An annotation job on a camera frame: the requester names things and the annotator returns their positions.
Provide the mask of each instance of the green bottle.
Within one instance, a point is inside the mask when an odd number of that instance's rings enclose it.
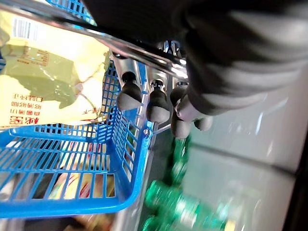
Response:
[[[177,222],[193,231],[226,230],[228,221],[220,220],[209,206],[161,182],[152,182],[145,203],[149,208],[163,211],[167,223]]]
[[[190,137],[186,139],[174,139],[173,167],[171,170],[173,185],[181,184],[185,176],[188,162],[189,144]]]
[[[180,227],[177,224],[169,224],[153,216],[145,221],[142,231],[187,231],[187,228]]]

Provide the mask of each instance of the food package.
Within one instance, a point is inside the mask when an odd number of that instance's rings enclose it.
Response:
[[[93,214],[79,215],[74,217],[80,224],[84,225],[87,231],[110,231],[114,214]]]
[[[96,130],[92,126],[74,126],[68,135],[95,137]],[[80,144],[76,141],[61,141],[59,168],[70,169],[71,166],[96,165],[96,168],[104,166],[104,159],[109,158],[105,155],[106,144],[85,142]]]
[[[63,188],[65,186],[68,173],[62,173],[54,185],[50,199],[60,199]],[[64,192],[64,199],[74,199],[77,192],[78,182],[80,180],[80,173],[71,173],[68,179],[67,187]],[[88,198],[90,196],[92,185],[92,174],[83,174],[82,182],[80,186],[79,198]],[[95,177],[95,186],[93,190],[93,197],[103,196],[103,175],[97,174]]]
[[[109,49],[99,41],[0,11],[0,47],[0,129],[105,120]]]
[[[84,173],[82,175],[80,190],[78,192],[77,198],[88,198],[90,196],[91,187],[93,186],[93,198],[101,198],[103,196],[103,174],[95,174],[94,185],[92,185],[92,177],[91,173]],[[78,189],[78,183],[80,181],[80,173],[62,173],[56,184],[54,185],[49,198],[50,199],[60,199],[62,195],[62,191],[64,190],[63,198],[64,199],[74,199],[76,197],[76,192]],[[106,196],[114,196],[115,194],[115,181],[113,175],[109,175],[107,177],[107,185],[106,185]]]

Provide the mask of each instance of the shopping basket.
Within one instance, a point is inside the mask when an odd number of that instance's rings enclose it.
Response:
[[[48,2],[91,20],[78,0]],[[120,86],[111,61],[103,87],[104,122],[25,126],[0,133],[0,218],[111,213],[135,201],[153,128],[144,113],[148,96],[145,68],[139,64],[139,69],[142,104],[138,109],[117,109]],[[78,176],[78,183],[68,199],[64,195],[73,176]],[[65,177],[60,199],[52,199],[60,177]],[[84,179],[90,182],[88,194]],[[8,185],[11,193],[3,192]]]

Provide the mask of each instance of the metal rod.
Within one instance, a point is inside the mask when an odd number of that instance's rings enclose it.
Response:
[[[168,129],[170,129],[171,128],[171,124],[167,124],[166,126],[163,126],[162,128],[160,128],[160,129],[158,129],[158,130],[156,130],[154,133],[153,133],[153,135],[158,135],[159,133],[161,133],[161,132],[163,132],[163,131],[166,131],[166,130],[168,130]]]
[[[117,38],[61,9],[32,0],[0,0],[0,10],[50,26],[96,38],[120,55],[137,60],[178,79],[187,79],[186,61],[137,41]]]

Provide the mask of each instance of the yellow packaging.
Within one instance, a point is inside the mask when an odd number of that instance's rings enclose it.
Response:
[[[0,129],[104,120],[99,41],[0,11],[0,47]]]
[[[67,173],[63,173],[60,175],[59,179],[57,180],[55,186],[52,189],[49,199],[60,199],[67,177],[68,177]],[[80,181],[80,173],[74,172],[70,174],[67,187],[64,192],[64,199],[75,198],[79,181]],[[80,192],[78,195],[79,198],[88,198],[90,196],[91,184],[92,184],[92,174],[83,174],[80,186]],[[103,196],[103,176],[98,174],[95,177],[93,197],[102,197],[102,196]]]

